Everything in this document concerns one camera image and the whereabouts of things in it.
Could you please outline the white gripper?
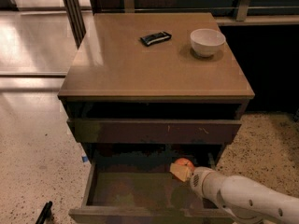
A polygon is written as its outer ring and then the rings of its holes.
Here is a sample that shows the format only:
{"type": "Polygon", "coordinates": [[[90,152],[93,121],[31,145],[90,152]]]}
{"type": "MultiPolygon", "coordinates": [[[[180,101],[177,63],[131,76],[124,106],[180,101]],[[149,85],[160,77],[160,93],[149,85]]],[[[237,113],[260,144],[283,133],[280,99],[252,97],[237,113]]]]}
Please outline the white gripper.
{"type": "Polygon", "coordinates": [[[214,173],[213,169],[207,167],[197,167],[193,170],[190,165],[172,163],[170,173],[182,182],[190,180],[192,191],[199,197],[206,198],[204,182],[208,175],[214,173]]]}

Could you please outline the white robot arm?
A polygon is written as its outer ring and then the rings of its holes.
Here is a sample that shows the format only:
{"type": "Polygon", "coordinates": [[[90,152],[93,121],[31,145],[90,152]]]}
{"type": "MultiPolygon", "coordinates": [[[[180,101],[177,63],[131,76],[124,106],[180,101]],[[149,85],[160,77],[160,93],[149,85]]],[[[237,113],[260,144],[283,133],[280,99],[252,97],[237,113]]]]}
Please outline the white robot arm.
{"type": "Polygon", "coordinates": [[[240,175],[222,175],[206,167],[172,163],[170,172],[192,191],[214,203],[236,224],[299,224],[299,199],[240,175]]]}

